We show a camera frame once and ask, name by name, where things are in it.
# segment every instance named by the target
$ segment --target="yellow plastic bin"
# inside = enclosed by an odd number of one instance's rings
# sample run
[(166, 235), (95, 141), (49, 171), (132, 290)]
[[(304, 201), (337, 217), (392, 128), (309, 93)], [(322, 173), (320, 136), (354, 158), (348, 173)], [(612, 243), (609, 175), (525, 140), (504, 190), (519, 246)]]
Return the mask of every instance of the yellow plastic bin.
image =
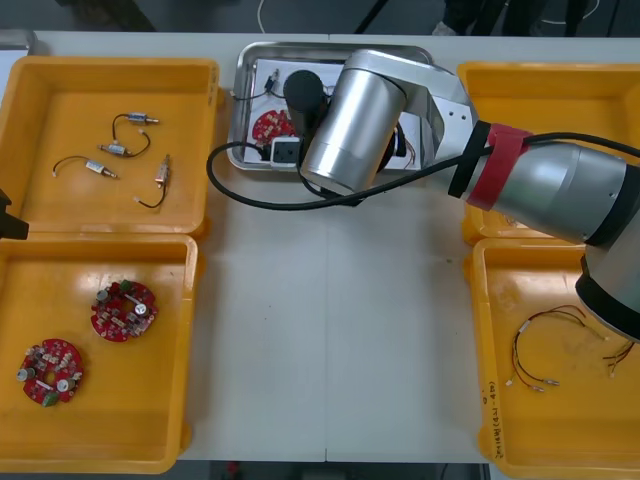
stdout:
[[(187, 446), (184, 410), (197, 247), (185, 235), (33, 234), (0, 242), (0, 471), (168, 470)], [(139, 281), (158, 317), (140, 338), (95, 333), (91, 304), (113, 281)], [(63, 338), (85, 376), (69, 403), (43, 408), (15, 373), (25, 350)]]
[[(214, 142), (218, 66), (205, 59), (37, 57), (13, 67), (0, 110), (0, 188), (12, 215), (31, 232), (192, 233), (204, 221), (207, 156)], [(158, 125), (141, 156), (122, 158), (97, 149), (112, 141), (121, 113), (143, 112)], [(138, 151), (139, 126), (120, 118), (121, 144)], [(154, 178), (165, 155), (171, 176), (164, 203)], [(92, 173), (84, 155), (119, 175)]]
[(574, 290), (582, 255), (583, 247), (548, 239), (485, 239), (467, 263), (483, 405), (478, 442), (509, 477), (640, 478), (640, 350), (610, 378), (602, 357), (626, 339), (589, 315), (585, 323), (600, 336), (539, 317), (519, 340), (520, 358), (560, 386), (539, 393), (513, 377), (513, 339), (529, 316), (563, 304), (586, 312)]
[[(461, 65), (458, 75), (486, 122), (640, 146), (640, 65), (472, 62)], [(463, 236), (471, 244), (487, 237), (548, 238), (497, 212), (466, 212)]]

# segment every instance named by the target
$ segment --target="table surface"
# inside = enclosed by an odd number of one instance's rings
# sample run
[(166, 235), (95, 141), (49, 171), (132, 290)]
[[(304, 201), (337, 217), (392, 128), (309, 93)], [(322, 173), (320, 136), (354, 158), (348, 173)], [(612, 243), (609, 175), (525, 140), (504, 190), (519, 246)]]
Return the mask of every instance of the table surface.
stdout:
[[(207, 57), (233, 86), (256, 41), (393, 43), (465, 61), (635, 63), (640, 40), (38, 32), (52, 55)], [(226, 138), (231, 101), (220, 112)], [(233, 189), (295, 201), (282, 174), (219, 165)], [(280, 213), (210, 188), (182, 458), (482, 462), (463, 206), (428, 182), (357, 209)]]

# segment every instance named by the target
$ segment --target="red band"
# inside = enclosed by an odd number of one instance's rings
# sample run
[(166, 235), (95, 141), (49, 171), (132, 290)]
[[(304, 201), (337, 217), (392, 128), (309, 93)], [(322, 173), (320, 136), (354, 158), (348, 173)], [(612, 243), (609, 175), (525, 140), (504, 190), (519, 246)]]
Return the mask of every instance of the red band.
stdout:
[(483, 210), (493, 208), (518, 158), (528, 149), (523, 141), (529, 135), (531, 132), (525, 130), (497, 123), (491, 125), (488, 142), (494, 147), (493, 152), (487, 158), (480, 178), (469, 195), (469, 204)]

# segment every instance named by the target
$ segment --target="silver cylindrical motor housing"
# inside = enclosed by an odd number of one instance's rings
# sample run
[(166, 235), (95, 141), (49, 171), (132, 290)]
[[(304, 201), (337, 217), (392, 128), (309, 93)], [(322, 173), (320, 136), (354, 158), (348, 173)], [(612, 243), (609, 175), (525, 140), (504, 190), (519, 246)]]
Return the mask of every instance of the silver cylindrical motor housing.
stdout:
[(344, 70), (302, 175), (343, 195), (368, 188), (405, 104), (405, 94), (393, 82), (364, 70)]

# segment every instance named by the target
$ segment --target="red circuit board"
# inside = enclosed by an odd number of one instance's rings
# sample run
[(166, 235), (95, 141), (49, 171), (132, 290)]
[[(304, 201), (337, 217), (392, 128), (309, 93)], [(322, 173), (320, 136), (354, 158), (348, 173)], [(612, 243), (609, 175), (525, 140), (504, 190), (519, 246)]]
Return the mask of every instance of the red circuit board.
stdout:
[[(154, 305), (155, 295), (138, 282), (123, 280), (113, 282), (105, 290), (98, 292), (106, 298), (97, 297), (91, 310), (91, 324), (98, 335), (110, 342), (126, 342), (129, 337), (139, 337), (147, 331), (158, 315)], [(146, 307), (144, 314), (136, 313), (139, 305)]]
[(259, 146), (271, 145), (276, 137), (293, 137), (295, 136), (293, 124), (286, 110), (269, 110), (256, 120), (253, 124), (251, 135)]
[[(30, 377), (23, 380), (24, 393), (45, 407), (55, 405), (58, 400), (70, 401), (84, 374), (82, 357), (76, 347), (59, 338), (50, 338), (43, 341), (42, 345), (29, 348), (20, 369), (21, 372), (28, 372)], [(60, 380), (68, 382), (64, 391), (57, 387)]]

